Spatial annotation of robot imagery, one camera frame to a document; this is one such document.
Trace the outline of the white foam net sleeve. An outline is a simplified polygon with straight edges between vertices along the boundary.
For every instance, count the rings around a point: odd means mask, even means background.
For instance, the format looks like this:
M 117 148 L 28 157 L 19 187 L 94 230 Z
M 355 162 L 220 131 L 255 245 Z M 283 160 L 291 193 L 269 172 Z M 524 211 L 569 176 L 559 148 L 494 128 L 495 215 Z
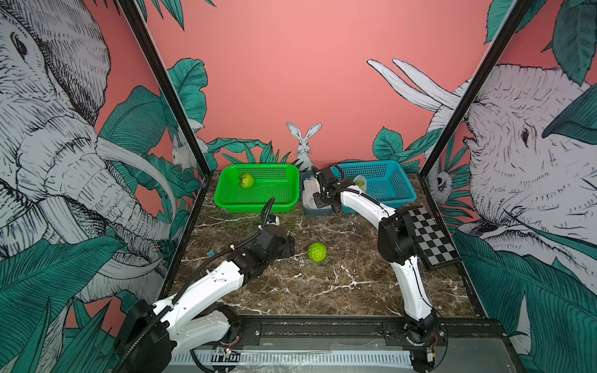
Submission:
M 353 182 L 363 192 L 367 191 L 367 179 L 364 176 L 358 175 L 357 177 L 354 178 Z

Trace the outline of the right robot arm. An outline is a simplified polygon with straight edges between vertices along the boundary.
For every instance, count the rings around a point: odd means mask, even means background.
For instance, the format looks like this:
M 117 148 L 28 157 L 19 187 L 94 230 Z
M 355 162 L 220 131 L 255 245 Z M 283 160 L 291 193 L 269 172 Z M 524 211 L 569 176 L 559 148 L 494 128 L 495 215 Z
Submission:
M 420 246 L 410 214 L 384 205 L 353 180 L 337 178 L 330 166 L 323 169 L 312 166 L 311 170 L 319 185 L 319 190 L 313 194 L 317 207 L 330 205 L 334 211 L 339 211 L 342 205 L 346 206 L 377 228 L 379 254 L 393 268 L 404 300 L 407 338 L 414 346 L 435 347 L 440 321 L 421 280 Z

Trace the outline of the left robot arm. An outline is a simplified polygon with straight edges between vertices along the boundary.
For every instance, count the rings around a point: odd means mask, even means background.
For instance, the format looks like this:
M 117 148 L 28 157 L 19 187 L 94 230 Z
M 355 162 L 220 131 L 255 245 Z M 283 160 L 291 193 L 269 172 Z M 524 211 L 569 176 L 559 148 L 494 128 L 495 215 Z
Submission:
M 272 262 L 295 253 L 295 240 L 272 213 L 274 204 L 271 198 L 264 205 L 262 223 L 252 236 L 208 258 L 175 295 L 130 307 L 113 344 L 118 357 L 113 371 L 161 372 L 182 351 L 225 337 L 235 314 L 201 312 L 261 276 Z

